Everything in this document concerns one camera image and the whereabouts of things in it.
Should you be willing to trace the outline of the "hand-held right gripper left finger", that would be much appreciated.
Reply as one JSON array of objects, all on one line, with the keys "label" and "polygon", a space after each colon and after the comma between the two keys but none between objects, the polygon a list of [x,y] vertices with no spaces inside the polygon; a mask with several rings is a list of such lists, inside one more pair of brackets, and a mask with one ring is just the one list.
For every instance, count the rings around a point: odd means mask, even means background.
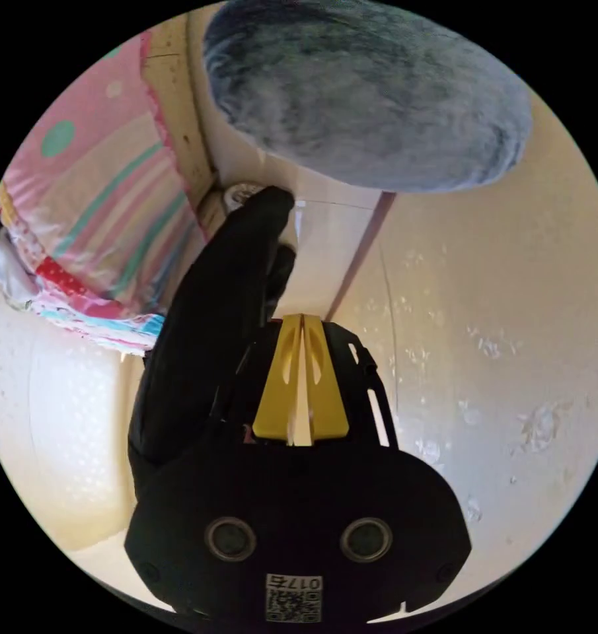
[{"label": "hand-held right gripper left finger", "polygon": [[258,439],[292,440],[297,416],[299,357],[303,319],[286,316],[270,362],[252,430]]}]

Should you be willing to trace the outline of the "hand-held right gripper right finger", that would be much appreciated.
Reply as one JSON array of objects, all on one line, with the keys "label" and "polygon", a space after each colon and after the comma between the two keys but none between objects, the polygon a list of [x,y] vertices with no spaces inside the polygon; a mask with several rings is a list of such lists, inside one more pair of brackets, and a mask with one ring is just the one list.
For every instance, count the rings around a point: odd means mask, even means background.
[{"label": "hand-held right gripper right finger", "polygon": [[350,425],[319,317],[303,315],[303,341],[311,443],[342,439]]}]

